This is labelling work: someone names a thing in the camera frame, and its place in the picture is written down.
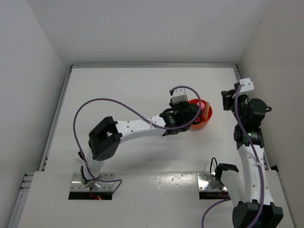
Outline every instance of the pink object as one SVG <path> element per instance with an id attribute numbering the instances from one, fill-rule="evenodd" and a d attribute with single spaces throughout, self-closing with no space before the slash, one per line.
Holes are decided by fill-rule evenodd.
<path id="1" fill-rule="evenodd" d="M 201 107 L 201 110 L 202 110 L 202 111 L 204 111 L 205 104 L 202 102 L 200 107 Z"/>

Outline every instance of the white table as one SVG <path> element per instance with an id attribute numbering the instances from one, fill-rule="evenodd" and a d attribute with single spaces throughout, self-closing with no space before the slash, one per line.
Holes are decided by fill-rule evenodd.
<path id="1" fill-rule="evenodd" d="M 232 89 L 235 81 L 231 67 L 74 68 L 50 135 L 45 171 L 34 175 L 19 228 L 200 227 L 202 213 L 215 201 L 199 200 L 196 172 L 208 171 L 212 157 L 242 168 L 233 140 L 236 120 L 223 111 L 220 95 Z M 169 90 L 176 85 L 193 87 L 211 103 L 213 116 L 208 125 L 199 131 L 125 142 L 102 169 L 123 179 L 113 200 L 68 200 L 72 174 L 82 164 L 72 129 L 79 106 L 107 97 L 150 117 L 168 107 Z M 195 98 L 190 91 L 187 95 L 189 100 Z M 138 119 L 117 104 L 89 104 L 76 123 L 83 149 L 88 148 L 88 133 L 106 116 Z M 276 205 L 284 209 L 278 227 L 293 227 L 277 174 L 268 171 L 267 178 Z M 226 202 L 213 209 L 206 227 L 232 228 L 231 215 L 232 204 Z"/>

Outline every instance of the black cable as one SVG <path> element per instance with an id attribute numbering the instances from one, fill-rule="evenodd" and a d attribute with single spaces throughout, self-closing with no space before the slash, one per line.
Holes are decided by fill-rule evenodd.
<path id="1" fill-rule="evenodd" d="M 218 167 L 218 161 L 217 161 L 217 159 L 216 159 L 215 157 L 213 157 L 213 158 L 211 159 L 211 164 L 210 164 L 210 175 L 211 175 L 212 177 L 215 177 L 215 175 L 213 175 L 212 172 L 211 172 L 211 170 L 212 170 L 212 165 L 213 165 L 213 160 L 215 160 L 216 168 Z"/>

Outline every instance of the orange bowl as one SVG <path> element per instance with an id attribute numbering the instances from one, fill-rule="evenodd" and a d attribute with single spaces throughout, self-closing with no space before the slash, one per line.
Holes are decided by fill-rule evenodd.
<path id="1" fill-rule="evenodd" d="M 189 103 L 191 104 L 197 104 L 199 102 L 199 99 L 193 99 L 193 100 L 190 100 Z M 202 103 L 204 103 L 204 105 L 206 106 L 207 102 L 204 101 L 204 100 L 201 100 Z M 191 128 L 195 128 L 195 129 L 201 129 L 203 128 L 204 126 L 207 125 L 207 123 L 209 122 L 210 118 L 212 116 L 212 108 L 211 106 L 209 107 L 209 112 L 208 112 L 208 116 L 207 116 L 207 119 L 202 115 L 201 118 L 203 119 L 203 122 L 199 123 L 199 124 L 192 124 L 190 127 Z"/>

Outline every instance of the white wall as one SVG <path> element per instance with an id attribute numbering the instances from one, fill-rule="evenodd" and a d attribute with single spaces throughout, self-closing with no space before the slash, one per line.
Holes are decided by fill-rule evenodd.
<path id="1" fill-rule="evenodd" d="M 240 69 L 255 83 L 254 96 L 273 108 L 263 122 L 267 153 L 278 165 L 296 227 L 304 227 L 304 1 L 274 0 Z"/>
<path id="2" fill-rule="evenodd" d="M 67 69 L 25 0 L 0 1 L 0 227 L 41 161 Z"/>
<path id="3" fill-rule="evenodd" d="M 241 60 L 270 0 L 27 0 L 72 63 Z"/>

